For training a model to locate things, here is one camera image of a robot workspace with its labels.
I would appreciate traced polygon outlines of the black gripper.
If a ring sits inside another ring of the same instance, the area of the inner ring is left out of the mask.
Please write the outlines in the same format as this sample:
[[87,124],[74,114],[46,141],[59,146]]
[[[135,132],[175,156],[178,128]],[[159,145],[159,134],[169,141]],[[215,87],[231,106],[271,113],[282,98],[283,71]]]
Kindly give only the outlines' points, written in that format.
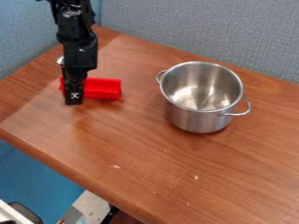
[[84,100],[87,72],[98,68],[99,39],[91,26],[95,11],[90,0],[48,0],[56,38],[63,44],[63,90],[67,105],[80,105]]

